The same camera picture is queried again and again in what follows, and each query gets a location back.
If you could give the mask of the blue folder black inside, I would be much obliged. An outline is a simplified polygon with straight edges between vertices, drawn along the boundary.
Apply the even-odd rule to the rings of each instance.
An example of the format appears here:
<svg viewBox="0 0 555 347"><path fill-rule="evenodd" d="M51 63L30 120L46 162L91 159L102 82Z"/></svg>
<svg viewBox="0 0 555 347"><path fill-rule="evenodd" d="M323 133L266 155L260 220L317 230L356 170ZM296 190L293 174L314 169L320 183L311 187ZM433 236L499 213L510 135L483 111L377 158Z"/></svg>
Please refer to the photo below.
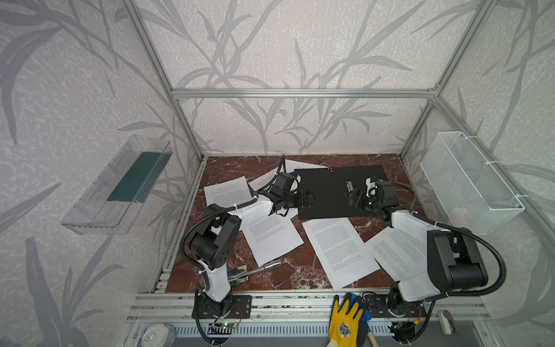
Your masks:
<svg viewBox="0 0 555 347"><path fill-rule="evenodd" d="M301 221L323 218L369 217L366 211L348 204L346 182L351 182L354 189L366 191L366 180L388 180L382 166L351 166L342 168L296 169L300 176L299 189L309 191L314 202L309 208L299 208Z"/></svg>

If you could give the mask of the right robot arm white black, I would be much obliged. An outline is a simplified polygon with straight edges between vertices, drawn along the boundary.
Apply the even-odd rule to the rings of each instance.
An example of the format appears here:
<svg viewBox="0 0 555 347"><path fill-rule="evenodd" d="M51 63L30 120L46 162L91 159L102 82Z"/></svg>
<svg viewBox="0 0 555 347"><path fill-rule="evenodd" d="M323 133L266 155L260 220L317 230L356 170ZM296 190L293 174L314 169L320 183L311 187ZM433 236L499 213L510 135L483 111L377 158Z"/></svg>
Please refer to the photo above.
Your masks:
<svg viewBox="0 0 555 347"><path fill-rule="evenodd" d="M433 302L485 296L502 287L507 265L487 241L467 228L433 221L399 204L397 182L366 180L366 189L345 183L348 204L384 221L367 242L374 259L394 280L390 303Z"/></svg>

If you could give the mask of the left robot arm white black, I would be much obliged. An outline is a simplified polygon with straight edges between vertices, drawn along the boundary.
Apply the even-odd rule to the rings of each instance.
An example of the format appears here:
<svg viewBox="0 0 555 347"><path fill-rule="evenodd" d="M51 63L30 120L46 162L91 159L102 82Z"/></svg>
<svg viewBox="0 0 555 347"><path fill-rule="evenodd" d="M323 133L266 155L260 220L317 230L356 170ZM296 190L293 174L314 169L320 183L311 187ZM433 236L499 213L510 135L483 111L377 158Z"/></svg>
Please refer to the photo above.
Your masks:
<svg viewBox="0 0 555 347"><path fill-rule="evenodd" d="M183 235L179 252L199 269L205 281L204 295L209 302L221 304L231 296L234 276L228 274L228 258L234 251L238 234L243 233L260 267L301 246L303 241L293 226L288 212L309 208L315 198L300 187L293 173L279 172L255 195L247 189L244 178L237 180L238 197L224 200L222 205L212 197L205 213Z"/></svg>

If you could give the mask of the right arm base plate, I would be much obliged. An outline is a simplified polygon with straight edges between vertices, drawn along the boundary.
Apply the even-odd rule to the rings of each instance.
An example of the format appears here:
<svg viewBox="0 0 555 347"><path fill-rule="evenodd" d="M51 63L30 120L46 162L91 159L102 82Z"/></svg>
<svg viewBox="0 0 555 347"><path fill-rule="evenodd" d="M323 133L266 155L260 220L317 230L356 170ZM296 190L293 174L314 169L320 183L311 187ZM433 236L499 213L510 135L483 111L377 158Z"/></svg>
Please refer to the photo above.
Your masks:
<svg viewBox="0 0 555 347"><path fill-rule="evenodd" d="M423 302L406 302L397 293L362 293L372 318L416 320L426 317Z"/></svg>

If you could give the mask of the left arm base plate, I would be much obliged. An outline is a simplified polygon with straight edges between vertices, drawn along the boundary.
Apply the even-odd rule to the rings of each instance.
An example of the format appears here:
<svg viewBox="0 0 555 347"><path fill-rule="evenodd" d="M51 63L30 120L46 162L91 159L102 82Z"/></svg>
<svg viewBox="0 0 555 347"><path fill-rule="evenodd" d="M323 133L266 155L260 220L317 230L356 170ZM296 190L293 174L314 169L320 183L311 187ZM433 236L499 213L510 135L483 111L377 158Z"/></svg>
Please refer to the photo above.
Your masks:
<svg viewBox="0 0 555 347"><path fill-rule="evenodd" d="M229 294L222 302L216 302L206 293L195 296L193 318L216 319L235 318L247 319L251 315L252 296Z"/></svg>

